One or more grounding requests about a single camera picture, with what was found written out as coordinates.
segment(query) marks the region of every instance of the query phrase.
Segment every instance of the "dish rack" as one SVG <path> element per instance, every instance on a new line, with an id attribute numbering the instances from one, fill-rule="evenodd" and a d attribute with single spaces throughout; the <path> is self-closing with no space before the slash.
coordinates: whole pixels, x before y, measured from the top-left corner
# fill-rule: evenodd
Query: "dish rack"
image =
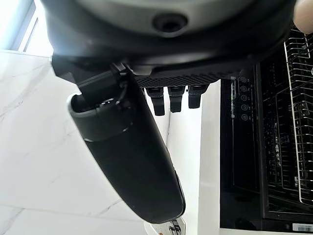
<path id="1" fill-rule="evenodd" d="M 298 201 L 296 148 L 284 52 L 263 63 L 262 90 L 270 196 Z"/>
<path id="2" fill-rule="evenodd" d="M 285 140 L 290 143 L 289 148 L 284 149 L 282 129 L 277 128 L 276 157 L 280 160 L 283 188 L 297 194 L 300 203 L 313 206 L 313 34 L 303 34 L 294 26 L 284 48 L 289 89 L 278 94 L 276 102 L 280 101 L 278 96 L 287 100 L 286 94 L 289 93 L 290 105 L 285 110 L 291 112 L 291 117 L 290 114 L 284 116 L 290 119 L 282 128 L 292 128 L 290 132 L 294 134 Z M 293 155 L 293 158 L 285 158 L 284 151 L 289 151 L 287 155 Z"/>

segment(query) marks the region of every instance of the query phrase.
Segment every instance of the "round hole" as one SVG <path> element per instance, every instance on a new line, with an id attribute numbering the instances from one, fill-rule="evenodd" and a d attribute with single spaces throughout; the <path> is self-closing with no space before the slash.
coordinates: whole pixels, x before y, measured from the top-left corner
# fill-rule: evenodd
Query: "round hole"
<path id="1" fill-rule="evenodd" d="M 172 34 L 185 28 L 188 20 L 180 14 L 162 14 L 153 20 L 153 27 L 164 34 Z"/>

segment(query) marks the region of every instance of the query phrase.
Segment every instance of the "black plastic housing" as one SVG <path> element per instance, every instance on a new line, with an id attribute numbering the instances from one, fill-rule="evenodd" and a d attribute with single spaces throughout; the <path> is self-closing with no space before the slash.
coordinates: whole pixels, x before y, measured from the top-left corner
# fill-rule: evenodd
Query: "black plastic housing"
<path id="1" fill-rule="evenodd" d="M 207 53 L 203 58 L 207 60 L 257 56 L 286 36 L 296 0 L 255 0 L 243 12 L 215 27 L 175 38 L 122 30 L 98 19 L 76 1 L 42 2 L 56 54 L 71 60 L 127 60 L 144 65 L 150 64 L 148 61 L 155 56 L 196 52 Z"/>
<path id="2" fill-rule="evenodd" d="M 81 94 L 68 100 L 86 145 L 126 204 L 150 223 L 181 216 L 179 179 L 142 90 L 130 82 L 122 99 L 87 106 Z"/>

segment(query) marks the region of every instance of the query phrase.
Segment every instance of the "kitchen appliance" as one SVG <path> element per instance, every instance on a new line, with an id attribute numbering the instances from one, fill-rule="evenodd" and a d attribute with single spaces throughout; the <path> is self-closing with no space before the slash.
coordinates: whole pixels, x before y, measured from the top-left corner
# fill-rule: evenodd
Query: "kitchen appliance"
<path id="1" fill-rule="evenodd" d="M 313 233 L 313 34 L 221 82 L 221 228 Z"/>
<path id="2" fill-rule="evenodd" d="M 142 219 L 180 217 L 179 176 L 144 98 L 164 115 L 200 107 L 210 83 L 277 50 L 296 0 L 42 0 L 55 74 L 80 94 L 68 110 L 123 201 Z"/>

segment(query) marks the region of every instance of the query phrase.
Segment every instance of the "control button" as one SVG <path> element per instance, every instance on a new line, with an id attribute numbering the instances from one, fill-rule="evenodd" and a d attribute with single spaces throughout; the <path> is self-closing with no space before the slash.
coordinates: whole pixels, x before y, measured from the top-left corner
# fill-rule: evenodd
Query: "control button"
<path id="1" fill-rule="evenodd" d="M 247 78 L 246 77 L 241 77 L 240 81 L 243 82 L 243 83 L 246 83 L 247 82 Z"/>
<path id="2" fill-rule="evenodd" d="M 247 100 L 248 100 L 248 97 L 247 97 L 245 94 L 243 94 L 243 95 L 240 97 L 240 99 L 241 99 L 242 101 L 247 101 Z"/>
<path id="3" fill-rule="evenodd" d="M 243 91 L 243 92 L 246 92 L 246 86 L 241 86 L 240 90 Z"/>
<path id="4" fill-rule="evenodd" d="M 244 110 L 244 111 L 247 111 L 248 110 L 248 106 L 246 104 L 243 104 L 241 106 L 241 109 Z"/>
<path id="5" fill-rule="evenodd" d="M 247 114 L 242 114 L 241 115 L 241 119 L 244 120 L 244 121 L 248 121 L 249 117 Z"/>

